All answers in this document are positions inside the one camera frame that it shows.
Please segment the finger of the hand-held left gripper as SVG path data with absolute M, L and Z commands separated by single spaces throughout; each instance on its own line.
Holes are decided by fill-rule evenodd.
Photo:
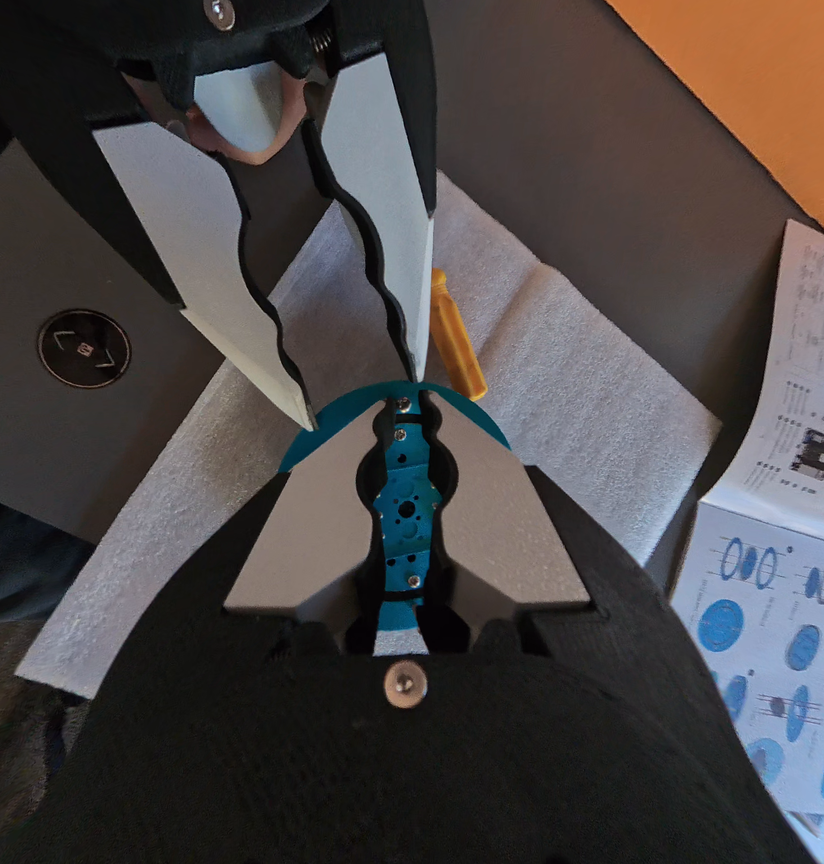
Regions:
M 227 168 L 153 122 L 93 137 L 178 291 L 182 316 L 277 408 L 315 430 L 278 313 L 246 273 L 245 212 Z
M 314 174 L 360 236 L 366 275 L 386 307 L 406 375 L 428 361 L 434 224 L 386 53 L 305 88 L 305 140 Z

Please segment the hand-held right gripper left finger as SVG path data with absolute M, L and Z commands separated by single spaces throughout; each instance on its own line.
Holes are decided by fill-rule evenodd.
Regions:
M 290 471 L 224 609 L 324 624 L 338 643 L 361 614 L 354 573 L 366 561 L 373 517 L 356 488 L 379 442 L 374 402 Z

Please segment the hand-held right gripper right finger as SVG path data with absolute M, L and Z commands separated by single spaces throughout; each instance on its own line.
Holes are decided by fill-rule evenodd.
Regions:
M 585 612 L 590 594 L 519 457 L 438 393 L 420 395 L 441 495 L 419 608 L 428 650 L 468 650 L 493 621 Z

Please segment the blue round metal base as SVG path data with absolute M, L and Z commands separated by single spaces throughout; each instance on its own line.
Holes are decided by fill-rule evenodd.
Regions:
M 395 439 L 384 457 L 387 480 L 375 498 L 382 517 L 385 589 L 399 599 L 385 599 L 379 611 L 376 654 L 425 653 L 415 612 L 431 557 L 432 517 L 442 494 L 428 478 L 430 445 L 419 429 L 419 386 L 405 381 L 373 383 L 334 399 L 317 415 L 319 428 L 302 430 L 279 463 L 292 470 L 378 400 L 396 401 Z

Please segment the orange-handled screwdriver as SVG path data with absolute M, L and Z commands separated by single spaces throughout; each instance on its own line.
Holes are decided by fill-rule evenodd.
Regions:
M 484 397 L 488 384 L 459 307 L 448 291 L 446 274 L 438 268 L 431 271 L 430 335 L 453 390 L 471 402 Z

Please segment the dark grey desk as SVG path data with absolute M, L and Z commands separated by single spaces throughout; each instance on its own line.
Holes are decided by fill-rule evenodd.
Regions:
M 818 229 L 606 2 L 426 2 L 439 167 L 722 423 L 651 555 L 670 588 L 761 392 L 789 219 Z

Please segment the person's left hand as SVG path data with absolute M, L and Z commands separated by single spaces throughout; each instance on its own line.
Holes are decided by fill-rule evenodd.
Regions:
M 185 112 L 189 142 L 250 166 L 263 165 L 291 141 L 306 116 L 306 80 L 275 63 L 216 72 L 198 79 L 202 96 Z

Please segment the white foam sheet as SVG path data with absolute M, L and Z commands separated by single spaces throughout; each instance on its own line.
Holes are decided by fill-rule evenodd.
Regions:
M 434 264 L 489 385 L 483 409 L 524 463 L 647 563 L 720 422 L 444 174 L 438 197 Z M 288 346 L 324 339 L 306 372 L 316 410 L 394 375 L 375 298 L 352 274 L 362 262 L 333 205 L 277 286 Z M 16 674 L 93 698 L 158 591 L 275 475 L 298 430 L 223 362 Z

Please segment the open instruction booklet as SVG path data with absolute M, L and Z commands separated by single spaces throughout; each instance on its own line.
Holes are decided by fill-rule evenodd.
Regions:
M 788 220 L 748 432 L 670 594 L 765 789 L 824 862 L 824 234 Z

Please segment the person's dark pants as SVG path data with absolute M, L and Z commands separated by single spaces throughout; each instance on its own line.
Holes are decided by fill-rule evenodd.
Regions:
M 0 504 L 0 623 L 44 621 L 95 545 Z

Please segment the orange cardboard box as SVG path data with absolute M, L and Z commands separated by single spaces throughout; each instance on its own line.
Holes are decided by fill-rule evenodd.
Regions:
M 824 1 L 610 1 L 824 228 Z

